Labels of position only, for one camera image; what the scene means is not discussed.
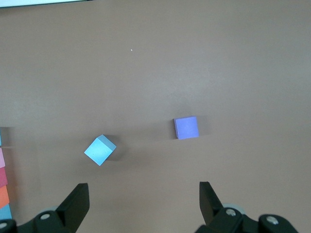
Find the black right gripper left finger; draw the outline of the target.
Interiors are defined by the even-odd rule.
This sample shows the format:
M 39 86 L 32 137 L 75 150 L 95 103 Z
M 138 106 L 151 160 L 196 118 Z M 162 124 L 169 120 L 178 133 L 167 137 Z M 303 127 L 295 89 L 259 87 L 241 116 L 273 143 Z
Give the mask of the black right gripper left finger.
M 44 211 L 22 225 L 13 219 L 0 221 L 2 233 L 75 233 L 89 211 L 87 183 L 78 184 L 55 209 Z

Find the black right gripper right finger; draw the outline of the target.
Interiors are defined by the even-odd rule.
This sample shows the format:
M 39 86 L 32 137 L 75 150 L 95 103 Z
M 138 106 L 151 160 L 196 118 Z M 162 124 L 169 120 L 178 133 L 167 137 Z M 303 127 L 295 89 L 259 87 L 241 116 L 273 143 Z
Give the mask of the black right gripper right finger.
M 199 183 L 200 210 L 205 224 L 197 233 L 296 233 L 285 218 L 264 214 L 257 221 L 234 207 L 224 207 L 209 182 Z

